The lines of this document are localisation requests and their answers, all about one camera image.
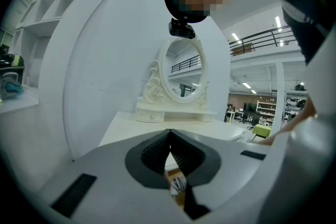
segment metal railing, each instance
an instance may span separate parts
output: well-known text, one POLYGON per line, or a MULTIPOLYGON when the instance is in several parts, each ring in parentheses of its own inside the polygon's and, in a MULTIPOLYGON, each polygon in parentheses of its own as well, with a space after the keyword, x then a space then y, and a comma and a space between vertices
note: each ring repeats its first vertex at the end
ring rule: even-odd
POLYGON ((291 28, 289 26, 283 26, 280 28, 274 28, 256 33, 254 35, 229 43, 230 55, 241 55, 256 51, 257 48, 266 46, 284 46, 293 41, 296 41, 296 39, 291 28))
POLYGON ((187 59, 183 62, 177 63, 176 65, 172 66, 172 73, 176 71, 180 71, 185 68, 190 68, 192 66, 198 65, 201 63, 201 58, 199 55, 196 55, 190 59, 187 59))

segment white table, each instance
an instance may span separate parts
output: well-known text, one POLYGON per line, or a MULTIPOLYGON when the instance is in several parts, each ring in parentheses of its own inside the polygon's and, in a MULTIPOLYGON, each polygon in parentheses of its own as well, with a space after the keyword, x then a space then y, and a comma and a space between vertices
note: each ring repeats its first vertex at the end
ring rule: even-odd
POLYGON ((231 120, 232 120, 232 117, 234 117, 235 116, 235 113, 236 112, 233 112, 233 111, 228 111, 227 113, 230 113, 231 115, 230 115, 230 121, 229 122, 231 122, 231 120))
MULTIPOLYGON (((136 121, 134 118, 134 113, 118 112, 108 127, 99 146, 165 129, 186 130, 222 140, 236 139, 246 131, 243 128, 218 120, 201 122, 191 119, 181 121, 167 119, 161 123, 147 123, 136 121)), ((166 170, 174 170, 178 168, 172 154, 169 154, 165 168, 166 170)))

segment person's arm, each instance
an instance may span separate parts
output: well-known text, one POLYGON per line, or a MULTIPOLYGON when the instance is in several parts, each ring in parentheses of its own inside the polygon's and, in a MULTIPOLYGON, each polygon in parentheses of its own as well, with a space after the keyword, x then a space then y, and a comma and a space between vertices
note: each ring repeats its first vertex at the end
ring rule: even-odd
POLYGON ((275 137, 281 133, 292 131, 294 127, 301 121, 307 119, 310 116, 314 116, 316 114, 315 108, 313 103, 310 101, 310 98, 307 98, 306 105, 304 106, 303 110, 288 123, 285 127, 283 127, 279 132, 277 132, 275 135, 264 139, 262 141, 259 141, 258 144, 261 145, 269 145, 271 146, 275 137))

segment oval mirror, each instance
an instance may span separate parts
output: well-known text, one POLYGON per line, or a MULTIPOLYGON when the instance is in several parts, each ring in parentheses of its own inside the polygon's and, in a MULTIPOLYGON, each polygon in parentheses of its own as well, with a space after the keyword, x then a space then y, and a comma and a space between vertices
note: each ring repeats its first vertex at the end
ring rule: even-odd
POLYGON ((181 39, 170 44, 164 68, 170 90, 179 97, 187 97, 193 94, 199 85, 203 59, 193 42, 181 39))

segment shelving unit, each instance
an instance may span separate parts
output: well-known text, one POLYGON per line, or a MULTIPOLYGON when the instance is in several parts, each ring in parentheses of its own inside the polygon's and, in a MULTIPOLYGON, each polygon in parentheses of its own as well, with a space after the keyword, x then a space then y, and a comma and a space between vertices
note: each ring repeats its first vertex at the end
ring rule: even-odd
POLYGON ((275 109, 273 107, 276 107, 277 104, 273 103, 264 103, 264 102, 257 102, 257 112, 259 112, 261 115, 263 115, 263 118, 260 119, 260 121, 264 122, 273 122, 274 116, 275 116, 275 109))
POLYGON ((38 105, 38 84, 48 43, 66 10, 75 0, 34 0, 16 27, 9 53, 25 62, 24 93, 1 102, 0 115, 38 105))

